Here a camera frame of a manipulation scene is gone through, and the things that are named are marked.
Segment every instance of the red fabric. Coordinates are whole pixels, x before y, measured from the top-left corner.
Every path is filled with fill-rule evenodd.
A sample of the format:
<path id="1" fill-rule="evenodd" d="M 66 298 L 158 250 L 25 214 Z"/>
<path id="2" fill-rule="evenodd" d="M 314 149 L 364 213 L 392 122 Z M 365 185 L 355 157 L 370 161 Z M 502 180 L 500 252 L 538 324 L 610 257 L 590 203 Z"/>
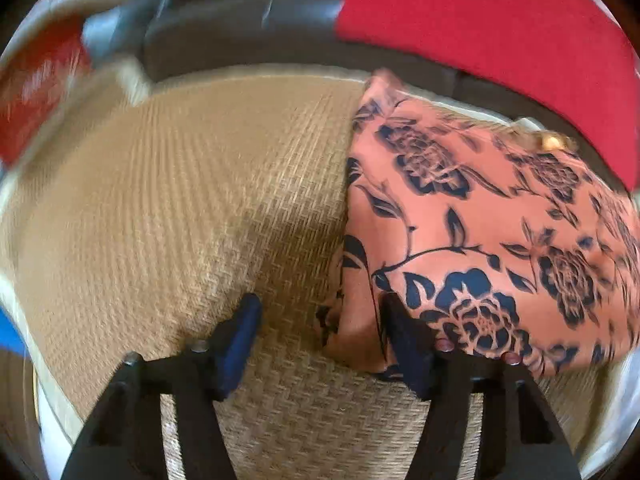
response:
<path id="1" fill-rule="evenodd" d="M 526 94 L 572 122 L 635 187 L 633 48 L 591 0 L 345 0 L 337 33 Z"/>
<path id="2" fill-rule="evenodd" d="M 49 25 L 0 78 L 0 159 L 10 166 L 58 105 L 76 76 L 90 70 L 82 20 Z"/>

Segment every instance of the beige woven rug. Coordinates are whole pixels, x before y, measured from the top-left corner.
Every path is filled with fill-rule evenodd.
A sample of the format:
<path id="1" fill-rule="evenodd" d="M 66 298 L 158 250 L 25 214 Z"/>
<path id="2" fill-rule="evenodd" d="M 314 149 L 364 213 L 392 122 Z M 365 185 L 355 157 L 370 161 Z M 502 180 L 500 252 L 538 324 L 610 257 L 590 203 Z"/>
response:
<path id="1" fill-rule="evenodd" d="M 428 405 L 323 358 L 312 330 L 362 83 L 231 72 L 133 105 L 111 76 L 2 191 L 0 292 L 67 434 L 124 352 L 172 354 L 254 290 L 264 323 L 240 388 L 216 405 L 238 477 L 404 478 Z M 579 456 L 619 369 L 542 381 Z M 471 411 L 459 478 L 473 476 L 481 399 Z M 179 455 L 175 435 L 166 447 Z"/>

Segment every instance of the blue object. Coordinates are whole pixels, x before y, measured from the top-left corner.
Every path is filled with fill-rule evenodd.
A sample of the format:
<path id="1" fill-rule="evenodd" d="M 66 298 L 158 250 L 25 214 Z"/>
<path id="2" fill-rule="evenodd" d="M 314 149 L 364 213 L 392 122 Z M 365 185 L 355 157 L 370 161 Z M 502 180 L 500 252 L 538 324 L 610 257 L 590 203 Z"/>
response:
<path id="1" fill-rule="evenodd" d="M 26 355 L 27 349 L 4 310 L 0 308 L 0 348 Z"/>
<path id="2" fill-rule="evenodd" d="M 262 303 L 245 294 L 231 319 L 218 323 L 209 342 L 216 363 L 216 389 L 225 399 L 242 379 L 262 319 Z"/>

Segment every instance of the floral cushion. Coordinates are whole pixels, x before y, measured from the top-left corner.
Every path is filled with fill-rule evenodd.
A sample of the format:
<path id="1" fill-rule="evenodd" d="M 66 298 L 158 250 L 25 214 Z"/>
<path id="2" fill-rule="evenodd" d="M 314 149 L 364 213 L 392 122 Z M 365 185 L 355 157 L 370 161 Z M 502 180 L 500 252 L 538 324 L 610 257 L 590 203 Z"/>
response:
<path id="1" fill-rule="evenodd" d="M 316 316 L 329 355 L 393 369 L 378 312 L 389 291 L 469 354 L 517 352 L 536 375 L 638 344 L 632 200 L 575 153 L 527 150 L 505 129 L 372 78 L 353 120 L 344 246 Z"/>

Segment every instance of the metal rivet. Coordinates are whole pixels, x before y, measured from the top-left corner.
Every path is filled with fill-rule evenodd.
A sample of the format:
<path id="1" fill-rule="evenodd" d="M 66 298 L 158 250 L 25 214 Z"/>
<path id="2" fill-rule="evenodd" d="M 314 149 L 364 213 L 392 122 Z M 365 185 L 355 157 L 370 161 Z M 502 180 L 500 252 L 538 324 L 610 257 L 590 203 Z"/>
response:
<path id="1" fill-rule="evenodd" d="M 140 361 L 140 359 L 142 359 L 142 355 L 140 355 L 138 352 L 127 352 L 126 354 L 124 354 L 122 362 L 127 366 L 133 366 L 138 361 Z"/>
<path id="2" fill-rule="evenodd" d="M 196 339 L 191 345 L 191 351 L 196 354 L 202 354 L 209 350 L 209 343 L 205 339 Z"/>
<path id="3" fill-rule="evenodd" d="M 542 136 L 542 149 L 546 152 L 552 152 L 554 150 L 564 150 L 566 143 L 564 139 L 555 134 L 544 134 Z"/>
<path id="4" fill-rule="evenodd" d="M 446 338 L 436 339 L 436 350 L 438 352 L 451 352 L 456 346 Z"/>
<path id="5" fill-rule="evenodd" d="M 502 354 L 502 360 L 511 366 L 519 365 L 522 362 L 522 358 L 516 352 L 505 352 Z"/>

